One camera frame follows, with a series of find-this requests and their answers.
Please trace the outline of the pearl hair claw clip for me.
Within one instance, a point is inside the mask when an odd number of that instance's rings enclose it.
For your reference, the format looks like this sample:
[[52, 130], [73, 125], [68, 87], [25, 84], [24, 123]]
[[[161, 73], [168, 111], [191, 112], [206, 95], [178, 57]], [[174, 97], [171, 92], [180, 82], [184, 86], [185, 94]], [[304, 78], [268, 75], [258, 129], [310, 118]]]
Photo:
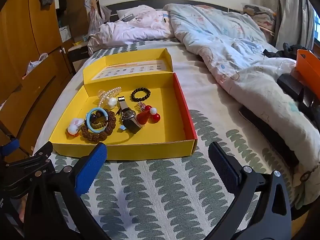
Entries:
[[107, 107], [108, 108], [108, 106], [106, 105], [106, 102], [105, 102], [105, 98], [107, 96], [116, 98], [120, 92], [121, 92], [121, 87], [116, 87], [116, 88], [113, 88], [108, 91], [100, 90], [98, 92], [98, 98], [99, 98], [98, 107], [100, 107], [100, 108]]

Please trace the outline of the patterned pillow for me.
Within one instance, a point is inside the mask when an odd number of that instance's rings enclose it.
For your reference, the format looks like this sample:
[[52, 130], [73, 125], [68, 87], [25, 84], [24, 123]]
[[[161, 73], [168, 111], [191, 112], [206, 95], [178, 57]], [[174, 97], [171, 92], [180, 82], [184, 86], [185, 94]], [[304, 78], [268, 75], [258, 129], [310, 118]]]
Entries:
[[275, 30], [277, 14], [273, 10], [260, 5], [242, 3], [242, 11], [251, 16], [260, 27], [269, 31]]

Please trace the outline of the light blue bangle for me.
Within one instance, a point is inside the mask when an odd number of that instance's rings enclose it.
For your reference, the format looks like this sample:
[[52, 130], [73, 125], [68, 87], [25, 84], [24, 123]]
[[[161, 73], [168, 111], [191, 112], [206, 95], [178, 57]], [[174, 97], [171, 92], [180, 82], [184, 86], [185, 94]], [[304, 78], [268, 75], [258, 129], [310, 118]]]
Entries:
[[85, 125], [91, 133], [100, 133], [105, 130], [108, 125], [107, 110], [96, 107], [86, 114]]

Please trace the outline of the small rhinestone brooch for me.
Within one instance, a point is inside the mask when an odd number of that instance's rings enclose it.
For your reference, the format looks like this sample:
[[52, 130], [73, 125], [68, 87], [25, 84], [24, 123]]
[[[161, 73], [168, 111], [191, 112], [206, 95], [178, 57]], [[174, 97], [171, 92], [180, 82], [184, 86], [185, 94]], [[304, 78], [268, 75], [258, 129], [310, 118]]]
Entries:
[[145, 111], [145, 107], [146, 107], [146, 104], [144, 102], [139, 102], [138, 103], [138, 107], [140, 109], [141, 112]]

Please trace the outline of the light blue floral duvet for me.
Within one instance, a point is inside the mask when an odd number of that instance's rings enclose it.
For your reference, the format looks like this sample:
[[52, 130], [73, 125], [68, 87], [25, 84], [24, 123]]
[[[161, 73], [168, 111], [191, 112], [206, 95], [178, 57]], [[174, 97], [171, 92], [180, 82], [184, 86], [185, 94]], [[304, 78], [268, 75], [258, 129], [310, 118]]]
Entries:
[[319, 131], [277, 84], [296, 61], [266, 57], [273, 50], [248, 16], [189, 4], [167, 4], [175, 37], [199, 55], [217, 83], [237, 102], [268, 124], [292, 150], [300, 205], [319, 197]]

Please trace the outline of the white plastic bag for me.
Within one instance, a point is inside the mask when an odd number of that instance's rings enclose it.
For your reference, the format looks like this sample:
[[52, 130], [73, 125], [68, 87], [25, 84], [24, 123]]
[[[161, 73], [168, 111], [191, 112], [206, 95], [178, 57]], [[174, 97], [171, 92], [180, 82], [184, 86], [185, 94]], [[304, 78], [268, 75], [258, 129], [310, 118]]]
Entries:
[[40, 63], [42, 63], [48, 57], [47, 53], [42, 53], [37, 61], [30, 61], [27, 66], [26, 76], [32, 72]]

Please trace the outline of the white plush rabbit carrot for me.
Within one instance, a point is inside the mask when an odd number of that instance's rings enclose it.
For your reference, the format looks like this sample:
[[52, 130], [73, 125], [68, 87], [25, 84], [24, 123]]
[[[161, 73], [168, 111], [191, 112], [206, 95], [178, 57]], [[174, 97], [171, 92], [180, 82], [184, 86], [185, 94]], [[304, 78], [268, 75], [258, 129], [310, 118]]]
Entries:
[[76, 137], [79, 134], [81, 127], [85, 120], [83, 118], [73, 118], [67, 127], [67, 133], [71, 136]]

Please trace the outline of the grey strap wristwatch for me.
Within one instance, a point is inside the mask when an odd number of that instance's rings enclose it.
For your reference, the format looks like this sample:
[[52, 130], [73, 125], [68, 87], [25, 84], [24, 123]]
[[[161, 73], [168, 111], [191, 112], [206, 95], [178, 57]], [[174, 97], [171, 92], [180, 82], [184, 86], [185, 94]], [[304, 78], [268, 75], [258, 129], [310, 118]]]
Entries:
[[133, 134], [136, 134], [142, 128], [140, 124], [137, 122], [136, 112], [127, 105], [124, 96], [118, 97], [118, 102], [120, 108], [122, 109], [120, 113], [120, 118], [122, 122], [121, 125], [126, 127], [125, 131], [129, 131]]

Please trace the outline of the bedside nightstand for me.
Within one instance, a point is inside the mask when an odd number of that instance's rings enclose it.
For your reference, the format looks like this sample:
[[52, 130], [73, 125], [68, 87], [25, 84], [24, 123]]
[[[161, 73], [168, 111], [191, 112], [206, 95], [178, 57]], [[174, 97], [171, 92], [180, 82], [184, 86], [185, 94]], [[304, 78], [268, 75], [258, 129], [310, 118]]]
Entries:
[[69, 64], [71, 65], [73, 74], [76, 74], [76, 69], [73, 63], [84, 59], [88, 59], [90, 57], [87, 45], [88, 42], [83, 41], [75, 46], [72, 46], [67, 52], [67, 57], [69, 60]]

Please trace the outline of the black clothing pile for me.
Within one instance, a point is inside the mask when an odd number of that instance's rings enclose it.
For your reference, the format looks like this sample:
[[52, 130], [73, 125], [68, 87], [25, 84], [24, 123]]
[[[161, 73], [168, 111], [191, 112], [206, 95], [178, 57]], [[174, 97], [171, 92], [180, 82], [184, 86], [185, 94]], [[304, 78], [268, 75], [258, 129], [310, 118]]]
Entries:
[[271, 52], [271, 51], [268, 51], [265, 49], [263, 51], [263, 55], [268, 58], [283, 57], [283, 58], [296, 60], [299, 49], [307, 50], [304, 46], [301, 46], [300, 44], [294, 44], [294, 45], [289, 46], [288, 43], [283, 43], [282, 50], [279, 50], [274, 53], [274, 52]]

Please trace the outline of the red gourd santa ornament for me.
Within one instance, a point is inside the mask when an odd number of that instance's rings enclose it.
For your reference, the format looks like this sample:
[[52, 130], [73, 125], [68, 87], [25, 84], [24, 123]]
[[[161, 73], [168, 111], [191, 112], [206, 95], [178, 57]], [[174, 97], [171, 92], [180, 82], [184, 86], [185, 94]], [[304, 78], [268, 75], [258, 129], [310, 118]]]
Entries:
[[148, 119], [151, 115], [150, 109], [152, 107], [150, 105], [145, 105], [142, 111], [136, 116], [137, 122], [140, 125], [145, 125], [148, 122]]

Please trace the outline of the white garlic shaped ornament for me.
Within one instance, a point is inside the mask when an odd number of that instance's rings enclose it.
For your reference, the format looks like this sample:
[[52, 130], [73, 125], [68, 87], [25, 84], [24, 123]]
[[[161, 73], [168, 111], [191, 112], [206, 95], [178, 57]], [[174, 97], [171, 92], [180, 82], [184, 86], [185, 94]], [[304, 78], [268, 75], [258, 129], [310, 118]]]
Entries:
[[107, 96], [105, 98], [105, 102], [106, 102], [106, 105], [108, 106], [108, 108], [112, 109], [112, 108], [116, 107], [118, 100], [115, 97]]

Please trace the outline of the yellow cardboard box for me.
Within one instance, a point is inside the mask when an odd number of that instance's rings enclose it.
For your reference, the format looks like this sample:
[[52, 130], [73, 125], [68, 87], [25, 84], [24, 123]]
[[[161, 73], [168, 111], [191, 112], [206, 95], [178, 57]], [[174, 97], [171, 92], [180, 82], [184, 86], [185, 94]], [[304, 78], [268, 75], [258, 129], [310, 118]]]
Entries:
[[122, 131], [119, 106], [114, 107], [116, 126], [105, 140], [107, 159], [137, 161], [186, 157], [193, 154], [197, 135], [177, 75], [173, 71], [168, 50], [147, 49], [102, 57], [83, 70], [84, 83], [66, 107], [57, 122], [50, 141], [54, 150], [67, 157], [80, 158], [93, 150], [94, 144], [78, 134], [67, 133], [73, 118], [86, 118], [98, 106], [98, 92], [121, 87], [120, 96], [127, 105], [138, 111], [131, 99], [136, 92], [143, 97], [141, 88], [150, 91], [146, 105], [157, 108], [159, 122], [148, 122], [136, 134]]

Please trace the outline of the orange box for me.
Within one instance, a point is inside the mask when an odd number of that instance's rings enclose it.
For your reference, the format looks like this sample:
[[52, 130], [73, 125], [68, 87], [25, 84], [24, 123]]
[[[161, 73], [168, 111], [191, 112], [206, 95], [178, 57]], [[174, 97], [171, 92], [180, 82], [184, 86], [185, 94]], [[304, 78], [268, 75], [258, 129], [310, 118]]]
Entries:
[[319, 97], [320, 75], [319, 58], [309, 50], [297, 50], [296, 69], [307, 86]]

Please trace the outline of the red berry hair clip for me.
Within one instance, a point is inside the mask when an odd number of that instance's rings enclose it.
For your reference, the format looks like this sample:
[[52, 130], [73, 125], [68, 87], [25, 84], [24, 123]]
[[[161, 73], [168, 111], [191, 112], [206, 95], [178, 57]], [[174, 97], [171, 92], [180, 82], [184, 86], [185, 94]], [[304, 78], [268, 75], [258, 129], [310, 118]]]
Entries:
[[150, 115], [149, 115], [149, 120], [150, 120], [151, 123], [155, 124], [155, 123], [157, 123], [157, 122], [160, 121], [161, 116], [160, 116], [160, 114], [158, 113], [157, 108], [151, 107], [151, 108], [149, 109], [149, 113], [150, 113]]

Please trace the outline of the grey curtain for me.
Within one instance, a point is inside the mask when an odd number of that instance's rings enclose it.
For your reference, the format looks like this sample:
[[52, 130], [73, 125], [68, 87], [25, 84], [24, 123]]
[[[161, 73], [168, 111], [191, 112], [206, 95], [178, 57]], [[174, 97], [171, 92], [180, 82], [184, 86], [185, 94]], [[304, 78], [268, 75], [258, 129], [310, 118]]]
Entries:
[[299, 44], [311, 50], [315, 40], [315, 10], [309, 0], [253, 0], [276, 13], [272, 45]]

